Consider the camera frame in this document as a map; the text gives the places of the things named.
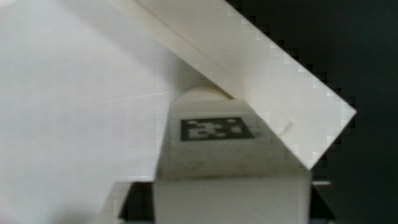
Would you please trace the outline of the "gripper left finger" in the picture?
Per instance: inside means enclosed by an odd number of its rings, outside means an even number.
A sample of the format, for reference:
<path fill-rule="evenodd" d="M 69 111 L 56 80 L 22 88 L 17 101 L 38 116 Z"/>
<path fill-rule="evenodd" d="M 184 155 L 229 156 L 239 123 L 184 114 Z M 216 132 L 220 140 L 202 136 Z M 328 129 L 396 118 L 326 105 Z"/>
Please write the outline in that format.
<path fill-rule="evenodd" d="M 118 182 L 104 204 L 104 224 L 154 224 L 152 183 Z"/>

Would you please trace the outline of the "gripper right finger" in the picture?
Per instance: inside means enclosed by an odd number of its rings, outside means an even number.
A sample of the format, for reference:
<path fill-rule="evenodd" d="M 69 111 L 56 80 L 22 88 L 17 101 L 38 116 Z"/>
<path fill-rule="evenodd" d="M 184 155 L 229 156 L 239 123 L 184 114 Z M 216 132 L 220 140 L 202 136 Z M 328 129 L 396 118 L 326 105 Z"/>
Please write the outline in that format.
<path fill-rule="evenodd" d="M 337 224 L 337 218 L 321 196 L 321 189 L 330 185 L 324 180 L 310 183 L 308 224 Z"/>

